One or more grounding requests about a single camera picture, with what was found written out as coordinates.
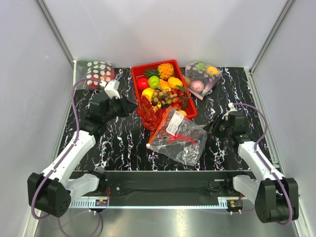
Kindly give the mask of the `red plastic lobster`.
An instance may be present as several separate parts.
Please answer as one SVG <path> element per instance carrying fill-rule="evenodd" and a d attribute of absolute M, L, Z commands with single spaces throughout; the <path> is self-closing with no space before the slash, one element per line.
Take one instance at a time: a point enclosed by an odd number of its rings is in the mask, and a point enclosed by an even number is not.
<path fill-rule="evenodd" d="M 143 126 L 148 130 L 156 130 L 162 121 L 166 110 L 152 106 L 145 96 L 141 96 L 136 113 L 142 119 Z"/>

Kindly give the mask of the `red chili pepper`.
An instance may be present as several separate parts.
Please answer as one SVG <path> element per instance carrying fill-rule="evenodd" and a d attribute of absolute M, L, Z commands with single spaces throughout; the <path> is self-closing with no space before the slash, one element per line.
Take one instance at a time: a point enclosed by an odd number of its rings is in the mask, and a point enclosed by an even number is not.
<path fill-rule="evenodd" d="M 189 142 L 193 145 L 197 145 L 198 143 L 185 135 L 182 134 L 175 134 L 175 135 L 171 135 L 170 138 L 167 140 L 167 144 L 171 145 L 171 144 L 182 144 L 182 143 L 186 143 Z"/>

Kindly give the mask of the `clear zip top bag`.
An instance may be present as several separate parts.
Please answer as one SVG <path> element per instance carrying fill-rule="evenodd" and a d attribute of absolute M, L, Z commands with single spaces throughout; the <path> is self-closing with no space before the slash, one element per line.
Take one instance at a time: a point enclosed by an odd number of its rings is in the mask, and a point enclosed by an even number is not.
<path fill-rule="evenodd" d="M 207 132 L 169 107 L 146 147 L 184 165 L 194 166 L 202 155 Z"/>

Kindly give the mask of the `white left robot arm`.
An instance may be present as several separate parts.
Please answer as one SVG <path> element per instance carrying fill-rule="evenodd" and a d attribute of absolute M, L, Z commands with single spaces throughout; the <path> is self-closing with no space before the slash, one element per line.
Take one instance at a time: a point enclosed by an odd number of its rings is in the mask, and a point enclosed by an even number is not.
<path fill-rule="evenodd" d="M 75 119 L 77 130 L 59 156 L 40 174 L 32 173 L 27 180 L 28 199 L 34 218 L 38 209 L 57 218 L 68 210 L 71 201 L 87 194 L 102 195 L 107 188 L 105 176 L 91 171 L 70 180 L 76 166 L 97 140 L 106 132 L 107 124 L 115 118 L 131 115 L 137 105 L 126 97 L 110 97 L 101 92 L 93 97 L 83 119 Z"/>

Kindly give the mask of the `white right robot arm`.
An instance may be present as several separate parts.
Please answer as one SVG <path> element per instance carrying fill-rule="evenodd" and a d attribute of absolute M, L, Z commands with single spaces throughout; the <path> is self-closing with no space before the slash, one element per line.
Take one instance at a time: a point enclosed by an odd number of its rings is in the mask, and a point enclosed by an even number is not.
<path fill-rule="evenodd" d="M 287 178 L 265 157 L 246 128 L 246 118 L 239 111 L 215 115 L 203 128 L 218 138 L 226 138 L 247 163 L 254 178 L 237 175 L 224 183 L 228 195 L 243 194 L 255 207 L 262 223 L 286 224 L 299 217 L 298 184 Z"/>

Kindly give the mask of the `spotted bag with red fruit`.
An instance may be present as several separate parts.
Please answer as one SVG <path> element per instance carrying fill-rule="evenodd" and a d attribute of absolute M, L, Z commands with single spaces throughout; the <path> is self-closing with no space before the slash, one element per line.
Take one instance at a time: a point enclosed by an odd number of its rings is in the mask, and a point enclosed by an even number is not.
<path fill-rule="evenodd" d="M 98 82 L 105 81 L 108 83 L 115 79 L 115 71 L 111 63 L 104 61 L 91 60 L 74 60 L 74 84 L 85 79 L 77 84 L 76 90 L 96 90 L 101 91 L 101 86 Z"/>

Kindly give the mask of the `spotted bag with vegetables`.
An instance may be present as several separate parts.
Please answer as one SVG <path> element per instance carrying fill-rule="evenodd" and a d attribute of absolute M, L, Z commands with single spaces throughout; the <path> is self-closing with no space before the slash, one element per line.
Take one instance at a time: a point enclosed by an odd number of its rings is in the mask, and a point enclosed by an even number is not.
<path fill-rule="evenodd" d="M 203 61 L 191 62 L 185 66 L 184 79 L 186 85 L 190 93 L 200 100 L 203 100 L 205 95 L 216 86 L 221 76 L 222 73 L 219 68 L 216 68 Z M 191 82 L 195 80 L 200 80 L 204 84 L 204 89 L 201 93 L 193 91 L 190 87 Z"/>

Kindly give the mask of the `red plastic bin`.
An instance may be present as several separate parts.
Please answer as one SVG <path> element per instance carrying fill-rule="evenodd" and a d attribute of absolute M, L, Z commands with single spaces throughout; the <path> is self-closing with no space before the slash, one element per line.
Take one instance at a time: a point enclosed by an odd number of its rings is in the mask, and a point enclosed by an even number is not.
<path fill-rule="evenodd" d="M 135 92 L 136 92 L 136 98 L 137 98 L 137 102 L 140 103 L 140 99 L 142 96 L 142 91 L 139 91 L 137 88 L 137 80 L 139 78 L 145 77 L 147 79 L 149 79 L 149 77 L 151 76 L 158 76 L 158 66 L 160 64 L 163 63 L 170 63 L 173 65 L 174 68 L 174 76 L 178 79 L 180 79 L 183 83 L 183 86 L 179 87 L 178 90 L 182 90 L 186 93 L 188 93 L 190 96 L 190 92 L 188 90 L 188 87 L 186 85 L 186 82 L 182 76 L 182 72 L 180 70 L 180 67 L 178 66 L 178 63 L 176 60 L 167 60 L 167 61 L 162 61 L 162 62 L 156 62 L 156 63 L 149 63 L 149 64 L 145 64 L 145 65 L 139 65 L 139 66 L 134 66 L 131 68 L 131 73 L 132 73 L 132 78 L 133 78 L 133 82 L 134 82 L 134 88 L 135 88 Z M 162 80 L 160 79 L 160 85 L 158 86 L 157 89 L 167 89 L 167 90 L 172 90 L 167 82 L 167 80 Z M 193 103 L 193 99 L 191 98 L 188 102 L 188 106 L 184 109 L 184 111 L 187 113 L 187 118 L 188 119 L 193 119 L 197 116 L 197 110 L 196 107 Z"/>

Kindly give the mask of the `yellow pepper left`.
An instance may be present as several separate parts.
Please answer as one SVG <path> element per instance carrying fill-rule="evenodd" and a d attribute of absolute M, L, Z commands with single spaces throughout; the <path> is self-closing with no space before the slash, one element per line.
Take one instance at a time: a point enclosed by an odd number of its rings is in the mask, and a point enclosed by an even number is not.
<path fill-rule="evenodd" d="M 154 89 L 148 87 L 142 91 L 142 96 L 145 96 L 150 102 L 152 102 L 154 92 Z"/>

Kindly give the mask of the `yellow round fruit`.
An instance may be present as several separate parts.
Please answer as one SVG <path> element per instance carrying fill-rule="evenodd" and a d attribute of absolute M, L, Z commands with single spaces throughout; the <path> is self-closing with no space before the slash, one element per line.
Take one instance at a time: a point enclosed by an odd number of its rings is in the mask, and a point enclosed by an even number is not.
<path fill-rule="evenodd" d="M 183 116 L 187 116 L 187 113 L 183 110 L 179 110 L 178 112 L 181 113 Z"/>

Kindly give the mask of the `green apple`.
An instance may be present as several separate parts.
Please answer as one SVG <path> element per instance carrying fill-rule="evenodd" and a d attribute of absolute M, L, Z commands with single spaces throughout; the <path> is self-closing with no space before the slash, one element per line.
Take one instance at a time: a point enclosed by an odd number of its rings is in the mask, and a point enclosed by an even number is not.
<path fill-rule="evenodd" d="M 158 76 L 151 76 L 148 79 L 148 85 L 151 89 L 156 90 L 160 85 L 160 79 Z"/>

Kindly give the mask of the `lychee and longan bunch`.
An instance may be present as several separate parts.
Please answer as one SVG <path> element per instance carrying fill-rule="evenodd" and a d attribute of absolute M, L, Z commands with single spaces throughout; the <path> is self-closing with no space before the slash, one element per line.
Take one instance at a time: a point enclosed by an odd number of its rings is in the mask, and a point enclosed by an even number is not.
<path fill-rule="evenodd" d="M 155 109 L 167 109 L 169 106 L 175 110 L 184 110 L 188 106 L 188 102 L 192 97 L 177 89 L 156 89 L 151 98 L 151 105 Z"/>

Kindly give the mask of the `orange pineapple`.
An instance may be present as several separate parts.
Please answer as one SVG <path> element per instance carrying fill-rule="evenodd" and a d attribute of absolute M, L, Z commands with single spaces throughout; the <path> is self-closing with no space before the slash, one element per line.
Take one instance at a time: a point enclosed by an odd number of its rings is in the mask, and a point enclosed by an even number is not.
<path fill-rule="evenodd" d="M 158 75 L 162 80 L 168 80 L 174 76 L 174 68 L 170 63 L 163 63 L 158 66 Z"/>

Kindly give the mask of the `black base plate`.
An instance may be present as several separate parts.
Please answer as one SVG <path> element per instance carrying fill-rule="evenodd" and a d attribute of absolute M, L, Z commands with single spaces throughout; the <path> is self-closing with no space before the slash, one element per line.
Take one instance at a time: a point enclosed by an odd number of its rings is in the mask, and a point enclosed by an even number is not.
<path fill-rule="evenodd" d="M 233 177 L 251 171 L 106 171 L 101 186 L 110 189 L 110 207 L 206 208 L 218 198 L 239 197 Z"/>

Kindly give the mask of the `aluminium front rail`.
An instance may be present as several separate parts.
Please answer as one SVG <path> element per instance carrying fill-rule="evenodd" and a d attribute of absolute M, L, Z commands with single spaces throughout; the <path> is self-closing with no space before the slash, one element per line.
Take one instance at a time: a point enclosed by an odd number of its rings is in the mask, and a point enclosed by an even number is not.
<path fill-rule="evenodd" d="M 93 174 L 63 185 L 32 173 L 27 180 L 29 204 L 55 217 L 61 217 L 70 207 L 90 209 L 238 209 L 229 204 L 238 188 L 227 181 L 214 190 L 203 180 L 120 180 Z"/>

